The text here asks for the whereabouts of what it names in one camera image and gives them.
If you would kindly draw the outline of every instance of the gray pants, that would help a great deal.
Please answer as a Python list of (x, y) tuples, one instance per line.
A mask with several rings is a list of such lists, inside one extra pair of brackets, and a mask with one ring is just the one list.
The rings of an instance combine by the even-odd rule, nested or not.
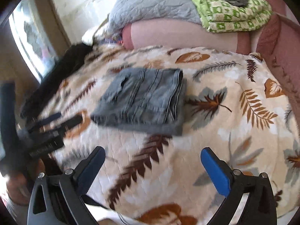
[(180, 69), (124, 69), (100, 98), (91, 119), (122, 130), (181, 135), (185, 92)]

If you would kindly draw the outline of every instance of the human hand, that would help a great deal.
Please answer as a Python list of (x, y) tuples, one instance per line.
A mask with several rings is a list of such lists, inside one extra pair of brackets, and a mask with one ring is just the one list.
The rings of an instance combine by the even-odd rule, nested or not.
[[(41, 159), (32, 164), (29, 168), (29, 174), (33, 180), (39, 173), (45, 172), (45, 166)], [(30, 201), (30, 193), (26, 187), (27, 181), (23, 174), (17, 173), (8, 177), (6, 188), (9, 198), (16, 204), (26, 206)]]

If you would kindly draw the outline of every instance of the green checkered blanket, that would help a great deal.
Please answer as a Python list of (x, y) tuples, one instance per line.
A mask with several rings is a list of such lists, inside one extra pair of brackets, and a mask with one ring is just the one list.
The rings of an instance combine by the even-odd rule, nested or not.
[(225, 0), (192, 0), (202, 26), (209, 32), (254, 31), (265, 25), (272, 8), (265, 0), (248, 0), (246, 7), (236, 7)]

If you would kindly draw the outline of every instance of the bed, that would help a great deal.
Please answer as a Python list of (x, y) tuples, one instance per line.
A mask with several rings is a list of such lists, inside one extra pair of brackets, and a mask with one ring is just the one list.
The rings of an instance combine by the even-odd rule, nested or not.
[[(120, 131), (91, 121), (114, 76), (130, 67), (183, 70), (187, 94), (181, 137)], [(83, 123), (67, 133), (65, 147), (53, 153), (62, 170), (74, 168), (96, 146), (105, 148), (105, 163), (88, 192), (97, 202), (148, 224), (207, 224), (223, 200), (200, 162), (207, 146), (246, 175), (267, 172), (278, 217), (297, 206), (299, 132), (290, 106), (294, 101), (287, 95), (291, 99), (258, 53), (102, 45), (62, 82), (41, 117), (83, 116)]]

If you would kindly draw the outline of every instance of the metal screw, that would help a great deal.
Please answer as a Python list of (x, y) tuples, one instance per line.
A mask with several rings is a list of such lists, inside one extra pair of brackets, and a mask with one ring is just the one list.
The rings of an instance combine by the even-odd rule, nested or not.
[(262, 177), (266, 179), (268, 177), (267, 173), (266, 172), (262, 172)]
[(239, 175), (241, 175), (241, 173), (242, 173), (242, 172), (241, 172), (240, 170), (238, 170), (238, 169), (234, 169), (234, 170), (233, 170), (233, 174), (234, 174), (234, 175), (239, 176)]
[(39, 175), (38, 175), (38, 178), (41, 179), (45, 176), (45, 174), (43, 172), (41, 172)]
[(73, 173), (73, 169), (72, 168), (69, 168), (69, 169), (67, 169), (65, 172), (64, 172), (64, 174), (66, 174), (66, 175), (70, 175), (70, 174), (72, 174)]

